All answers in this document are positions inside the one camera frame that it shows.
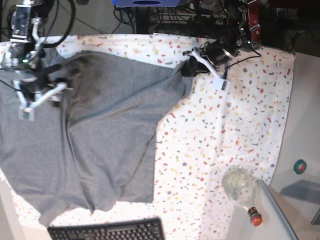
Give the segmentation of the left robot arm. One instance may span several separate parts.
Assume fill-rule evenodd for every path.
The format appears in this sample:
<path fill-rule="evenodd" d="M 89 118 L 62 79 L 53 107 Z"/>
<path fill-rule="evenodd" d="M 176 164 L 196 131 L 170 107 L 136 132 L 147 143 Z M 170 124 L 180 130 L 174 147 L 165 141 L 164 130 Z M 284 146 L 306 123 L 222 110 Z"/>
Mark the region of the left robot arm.
<path fill-rule="evenodd" d="M 224 13 L 225 31 L 219 32 L 219 38 L 214 42 L 206 42 L 202 47 L 185 51 L 183 55 L 189 59 L 183 64 L 181 73 L 184 77 L 195 77 L 197 74 L 217 71 L 224 68 L 224 78 L 228 69 L 235 63 L 241 52 L 253 53 L 238 63 L 249 59 L 260 58 L 258 52 L 261 47 L 261 25 L 259 24 L 259 4 L 256 0 L 224 0 L 218 1 Z"/>

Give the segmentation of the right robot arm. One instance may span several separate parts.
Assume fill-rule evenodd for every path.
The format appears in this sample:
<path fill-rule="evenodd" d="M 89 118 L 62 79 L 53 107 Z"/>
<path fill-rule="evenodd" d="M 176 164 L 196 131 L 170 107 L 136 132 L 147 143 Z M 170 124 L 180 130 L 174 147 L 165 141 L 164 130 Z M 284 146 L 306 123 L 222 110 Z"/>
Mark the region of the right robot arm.
<path fill-rule="evenodd" d="M 57 0 L 22 0 L 15 6 L 10 20 L 9 47 L 0 63 L 0 82 L 13 89 L 23 101 L 39 100 L 59 102 L 61 92 L 68 84 L 64 79 L 51 78 L 50 74 L 62 68 L 60 63 L 51 63 L 48 54 L 70 34 L 76 18 L 76 6 L 70 0 L 70 20 L 62 37 L 48 43 L 51 30 L 41 35 Z"/>

